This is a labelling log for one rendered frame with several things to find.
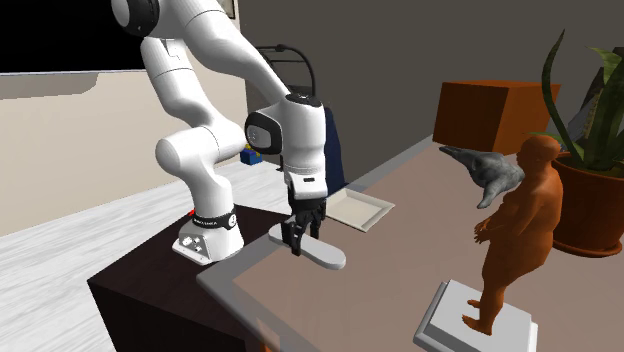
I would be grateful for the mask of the green plant in terracotta pot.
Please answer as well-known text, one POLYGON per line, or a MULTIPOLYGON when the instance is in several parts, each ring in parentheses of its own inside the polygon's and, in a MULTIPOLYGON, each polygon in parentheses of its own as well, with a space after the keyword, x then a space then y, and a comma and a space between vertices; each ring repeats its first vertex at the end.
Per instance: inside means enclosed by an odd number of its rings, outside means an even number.
POLYGON ((551 70, 564 36, 560 35, 543 64, 541 89, 557 132, 552 137, 565 147, 553 161, 564 195, 561 220, 553 246, 573 255, 600 258, 622 251, 624 236, 624 57, 596 48, 601 57, 602 88, 587 102, 589 124, 581 127, 583 146, 573 139, 556 108, 551 70))

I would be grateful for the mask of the blue chair with black frame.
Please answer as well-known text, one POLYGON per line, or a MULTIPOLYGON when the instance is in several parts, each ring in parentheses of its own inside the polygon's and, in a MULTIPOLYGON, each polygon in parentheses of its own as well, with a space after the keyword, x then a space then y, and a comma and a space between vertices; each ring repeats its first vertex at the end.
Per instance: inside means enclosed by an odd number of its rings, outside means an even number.
MULTIPOLYGON (((287 84, 291 92, 301 93, 303 95, 316 96, 317 84, 313 67, 307 56, 297 48, 285 44, 276 44, 273 46, 256 46, 261 56, 267 61, 269 66, 275 70, 276 63, 304 63, 309 73, 310 83, 308 85, 287 84), (275 59, 268 56, 268 53, 293 52, 298 55, 298 59, 275 59)), ((324 147, 325 153, 325 170, 326 183, 328 187, 328 195, 331 196, 344 188, 348 182, 345 180, 341 144, 332 110, 325 105, 326 120, 326 143, 324 147)))

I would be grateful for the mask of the grey dolphin figure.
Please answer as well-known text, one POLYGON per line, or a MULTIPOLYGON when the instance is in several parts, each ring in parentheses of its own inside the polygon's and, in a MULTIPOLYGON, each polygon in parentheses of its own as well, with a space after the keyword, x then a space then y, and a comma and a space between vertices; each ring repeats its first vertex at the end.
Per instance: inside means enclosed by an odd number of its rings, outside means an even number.
POLYGON ((489 207, 500 193, 515 188, 525 178, 525 173, 519 166, 511 164, 497 152, 453 146, 441 146, 439 150, 464 165, 473 182, 483 189, 478 209, 489 207))

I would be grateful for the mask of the orange human figure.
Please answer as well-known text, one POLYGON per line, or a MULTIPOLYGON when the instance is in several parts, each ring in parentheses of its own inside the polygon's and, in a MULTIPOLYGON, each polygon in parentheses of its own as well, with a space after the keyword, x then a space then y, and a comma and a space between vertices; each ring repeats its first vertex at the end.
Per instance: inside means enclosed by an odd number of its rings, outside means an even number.
POLYGON ((516 155, 524 180, 503 197, 493 215, 475 226, 475 241, 490 245, 482 268, 481 298, 468 302, 479 310, 479 318, 462 317, 473 330, 491 335, 506 288, 542 266, 549 255, 562 209, 563 186, 552 167, 559 151, 559 143, 550 136, 528 138, 516 155))

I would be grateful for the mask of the white square tray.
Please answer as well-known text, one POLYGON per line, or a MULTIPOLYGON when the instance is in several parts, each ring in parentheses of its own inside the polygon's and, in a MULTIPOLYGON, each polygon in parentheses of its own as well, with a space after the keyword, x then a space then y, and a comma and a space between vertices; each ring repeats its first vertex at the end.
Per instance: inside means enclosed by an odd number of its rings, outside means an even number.
POLYGON ((326 215, 342 224, 367 232, 395 205, 348 188, 327 198, 326 215))

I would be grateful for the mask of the blue and yellow toy block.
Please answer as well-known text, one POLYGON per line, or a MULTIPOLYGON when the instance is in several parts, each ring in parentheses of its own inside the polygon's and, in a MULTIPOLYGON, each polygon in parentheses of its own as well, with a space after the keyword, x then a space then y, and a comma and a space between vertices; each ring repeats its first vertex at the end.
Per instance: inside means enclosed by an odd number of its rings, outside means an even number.
POLYGON ((246 165, 255 165, 263 161, 262 155, 253 150, 250 145, 246 145, 239 156, 240 161, 246 165))

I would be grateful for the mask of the grey oblong flat slab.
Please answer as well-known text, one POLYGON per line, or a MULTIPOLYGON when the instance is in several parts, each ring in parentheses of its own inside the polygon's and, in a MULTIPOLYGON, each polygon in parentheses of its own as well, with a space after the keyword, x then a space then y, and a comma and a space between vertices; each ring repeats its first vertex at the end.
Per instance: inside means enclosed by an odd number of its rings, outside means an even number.
MULTIPOLYGON (((268 236, 272 242, 291 249, 291 246, 283 241, 280 224, 272 226, 268 231, 268 236)), ((331 270, 340 270, 346 265, 346 255, 341 249, 315 239, 306 233, 302 235, 301 239, 301 254, 318 265, 331 270)))

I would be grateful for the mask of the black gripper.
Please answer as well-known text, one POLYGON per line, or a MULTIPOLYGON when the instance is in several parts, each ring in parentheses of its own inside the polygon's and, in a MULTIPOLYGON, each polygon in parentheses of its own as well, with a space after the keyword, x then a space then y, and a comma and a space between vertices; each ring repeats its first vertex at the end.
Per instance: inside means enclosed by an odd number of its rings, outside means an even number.
POLYGON ((297 200, 289 193, 288 203, 295 217, 290 217, 282 223, 282 242, 291 248, 293 255, 300 256, 302 237, 305 234, 305 227, 300 224, 309 224, 310 236, 319 239, 320 227, 326 217, 326 199, 297 200))

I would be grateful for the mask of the white flat square box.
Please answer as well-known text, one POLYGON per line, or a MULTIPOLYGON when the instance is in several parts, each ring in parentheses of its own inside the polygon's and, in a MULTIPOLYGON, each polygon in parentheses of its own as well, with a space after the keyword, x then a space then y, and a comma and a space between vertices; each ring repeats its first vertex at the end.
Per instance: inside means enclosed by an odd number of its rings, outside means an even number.
POLYGON ((455 280, 442 282, 433 297, 413 342, 427 352, 536 352, 538 325, 529 313, 505 303, 493 334, 467 326, 462 316, 478 316, 467 304, 481 292, 455 280))

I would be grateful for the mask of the black wall screen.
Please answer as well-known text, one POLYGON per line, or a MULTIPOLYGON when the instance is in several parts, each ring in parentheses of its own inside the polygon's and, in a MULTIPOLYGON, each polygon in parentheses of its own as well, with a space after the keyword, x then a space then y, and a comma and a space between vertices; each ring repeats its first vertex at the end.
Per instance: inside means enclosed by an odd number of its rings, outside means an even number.
POLYGON ((142 70, 111 0, 0 0, 0 74, 142 70))

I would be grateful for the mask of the orange box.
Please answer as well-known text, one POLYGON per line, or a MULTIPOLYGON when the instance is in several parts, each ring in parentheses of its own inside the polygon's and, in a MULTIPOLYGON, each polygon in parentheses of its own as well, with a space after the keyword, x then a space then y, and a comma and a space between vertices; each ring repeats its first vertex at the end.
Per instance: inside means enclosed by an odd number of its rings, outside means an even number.
POLYGON ((515 154, 531 132, 545 131, 549 120, 539 82, 444 82, 433 141, 477 151, 515 154))

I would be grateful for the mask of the dark robot stand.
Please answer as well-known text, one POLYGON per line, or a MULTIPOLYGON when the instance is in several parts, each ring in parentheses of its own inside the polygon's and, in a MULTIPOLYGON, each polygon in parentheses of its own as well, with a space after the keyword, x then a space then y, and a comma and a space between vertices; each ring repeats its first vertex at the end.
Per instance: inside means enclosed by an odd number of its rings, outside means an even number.
POLYGON ((116 352, 272 352, 196 282, 172 250, 183 216, 87 280, 116 352))

